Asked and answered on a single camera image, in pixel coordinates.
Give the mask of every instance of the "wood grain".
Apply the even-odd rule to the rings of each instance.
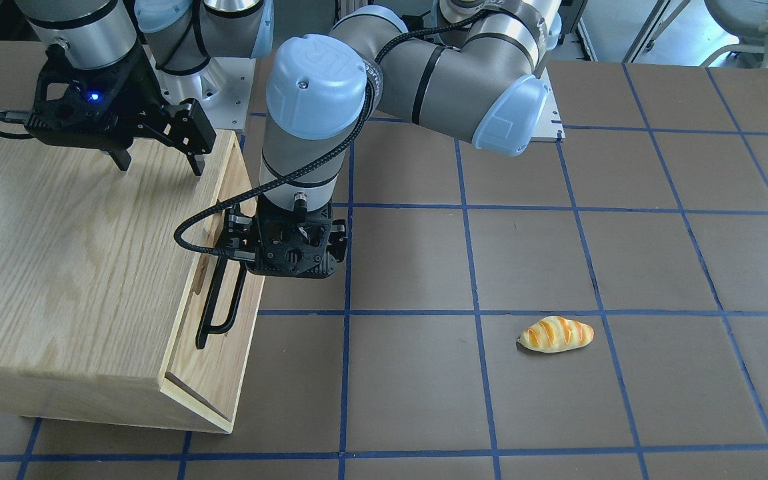
[[[216,198],[234,142],[220,131],[195,177],[153,141],[122,173],[96,151],[0,139],[0,368],[158,389],[195,259],[171,234]]]
[[[232,423],[174,385],[119,377],[54,379],[0,368],[0,411],[28,417],[226,433]]]
[[[225,181],[217,199],[226,200],[250,188],[251,182],[248,179],[241,152],[237,145],[233,145]],[[253,215],[255,210],[254,200],[243,204],[243,212],[246,215]],[[213,231],[210,237],[216,237],[217,232],[222,228],[220,215],[213,216],[211,228]],[[203,259],[206,262],[195,261],[192,264],[193,271],[189,274],[194,277],[192,282],[194,286],[183,312],[183,326],[179,329],[179,337],[175,343],[171,366],[168,368],[168,379],[173,380],[226,419],[232,419],[237,410],[241,379],[247,364],[247,354],[253,336],[264,277],[247,274],[233,328],[224,335],[210,335],[205,349],[198,350],[195,347],[195,334],[209,289],[208,283],[217,263],[215,257]],[[222,323],[227,318],[238,271],[238,262],[228,262],[221,294],[215,308],[214,325]],[[200,289],[197,288],[198,279],[204,279],[205,283]]]

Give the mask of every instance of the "toy bread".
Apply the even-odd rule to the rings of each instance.
[[[584,347],[594,337],[591,326],[563,317],[545,317],[524,330],[517,341],[536,352],[556,353]]]

